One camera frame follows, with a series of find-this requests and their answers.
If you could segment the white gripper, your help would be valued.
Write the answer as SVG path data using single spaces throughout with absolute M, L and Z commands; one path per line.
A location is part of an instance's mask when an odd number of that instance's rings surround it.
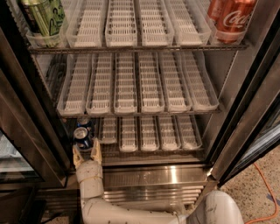
M 78 147 L 73 146 L 73 164 L 77 169 L 76 176 L 80 185 L 80 196 L 83 200 L 101 197 L 104 193 L 101 166 L 102 151 L 97 138 L 93 141 L 90 157 L 92 160 L 84 162 Z

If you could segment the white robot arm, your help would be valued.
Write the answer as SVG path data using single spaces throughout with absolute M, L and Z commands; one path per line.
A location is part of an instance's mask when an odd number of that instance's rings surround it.
M 97 139 L 89 155 L 85 159 L 80 148 L 73 147 L 84 224 L 245 224 L 235 201 L 217 190 L 208 193 L 191 214 L 125 208 L 107 202 L 103 198 L 102 154 Z

